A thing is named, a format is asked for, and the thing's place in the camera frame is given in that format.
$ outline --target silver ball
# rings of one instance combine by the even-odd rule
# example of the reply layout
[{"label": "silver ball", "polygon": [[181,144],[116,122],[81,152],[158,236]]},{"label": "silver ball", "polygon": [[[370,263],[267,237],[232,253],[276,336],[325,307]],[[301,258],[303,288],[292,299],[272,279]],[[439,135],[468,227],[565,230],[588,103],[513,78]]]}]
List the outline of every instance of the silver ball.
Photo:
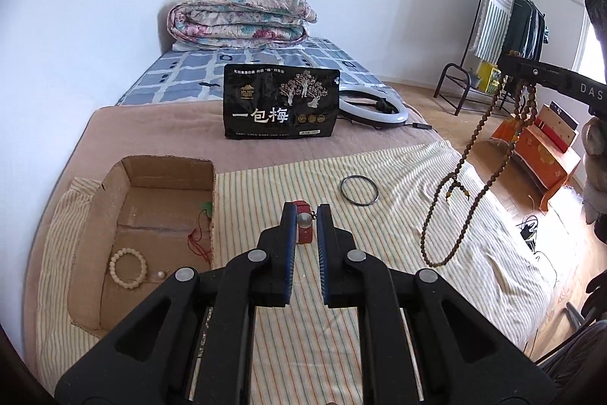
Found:
[{"label": "silver ball", "polygon": [[300,213],[297,215],[297,225],[302,229],[307,229],[312,226],[312,215],[309,213]]}]

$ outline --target striped towel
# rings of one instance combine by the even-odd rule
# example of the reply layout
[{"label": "striped towel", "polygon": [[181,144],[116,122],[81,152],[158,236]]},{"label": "striped towel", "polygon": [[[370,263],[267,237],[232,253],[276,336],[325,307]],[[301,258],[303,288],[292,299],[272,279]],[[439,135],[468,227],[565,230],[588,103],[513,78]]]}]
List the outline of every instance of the striped towel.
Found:
[{"label": "striped towel", "polygon": [[[284,202],[303,199],[332,206],[335,225],[357,246],[395,269],[424,267],[421,225],[439,178],[459,159],[447,141],[341,158],[219,174],[214,205],[215,267],[254,247],[259,233],[278,225]],[[341,178],[375,180],[379,200],[368,208],[347,203]],[[483,186],[471,165],[459,176],[472,194]],[[71,324],[68,283],[72,258],[99,182],[75,179],[60,199],[42,260],[36,350],[42,384],[54,391],[62,374],[98,339]],[[351,197],[371,191],[351,183]],[[430,256],[442,257],[459,234],[470,203],[454,194],[439,202],[427,235]],[[552,295],[529,249],[496,197],[488,193],[454,259],[439,271],[510,340],[522,347]],[[252,404],[362,403],[356,313],[322,305],[316,243],[297,247],[291,305],[259,308],[253,351]]]},{"label": "striped towel", "polygon": [[497,63],[508,32],[513,3],[514,0],[483,0],[476,37],[470,47],[476,57],[491,64]]}]

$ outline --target folded quilt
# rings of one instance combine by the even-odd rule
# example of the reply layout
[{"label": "folded quilt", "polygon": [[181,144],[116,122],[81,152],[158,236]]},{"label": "folded quilt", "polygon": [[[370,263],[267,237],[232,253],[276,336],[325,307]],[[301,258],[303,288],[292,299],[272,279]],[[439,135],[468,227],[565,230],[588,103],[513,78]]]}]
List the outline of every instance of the folded quilt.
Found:
[{"label": "folded quilt", "polygon": [[316,13],[306,0],[183,0],[169,12],[167,30],[190,50],[277,49],[306,40],[308,23]]}]

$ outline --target orange table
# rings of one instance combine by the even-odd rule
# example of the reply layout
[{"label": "orange table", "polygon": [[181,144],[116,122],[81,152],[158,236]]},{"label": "orange table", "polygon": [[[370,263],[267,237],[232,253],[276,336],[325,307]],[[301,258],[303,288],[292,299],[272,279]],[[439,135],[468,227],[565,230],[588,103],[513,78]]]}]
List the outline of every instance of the orange table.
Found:
[{"label": "orange table", "polygon": [[[512,136],[514,119],[508,119],[491,137],[511,141]],[[573,174],[580,163],[580,156],[572,147],[563,153],[535,124],[523,129],[514,151],[545,189],[539,209],[548,211],[548,200]]]}]

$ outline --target wooden floor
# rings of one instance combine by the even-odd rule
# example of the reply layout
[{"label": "wooden floor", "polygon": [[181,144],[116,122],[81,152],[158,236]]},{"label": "wooden floor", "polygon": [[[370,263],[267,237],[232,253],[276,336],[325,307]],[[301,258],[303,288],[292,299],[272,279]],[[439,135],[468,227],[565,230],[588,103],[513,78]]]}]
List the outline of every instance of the wooden floor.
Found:
[{"label": "wooden floor", "polygon": [[[442,138],[448,139],[456,150],[464,150],[480,114],[462,111],[455,117],[453,108],[446,102],[432,98],[433,90],[392,86],[406,103],[421,112]],[[489,139],[501,121],[499,117],[489,118],[469,155],[469,162],[483,180],[487,180],[498,168],[505,153],[503,145]],[[547,214],[538,209],[541,193],[527,172],[515,162],[506,167],[491,187],[516,223],[527,215],[537,216],[536,249],[541,251],[538,263],[555,284],[546,319],[527,345],[526,354],[532,359],[541,357],[572,333],[563,311],[565,303],[571,301],[574,306],[581,308],[586,300],[588,281],[607,269],[607,246],[596,238],[592,226],[584,222],[581,197],[574,187],[579,190],[576,184],[562,188],[550,200]]]}]

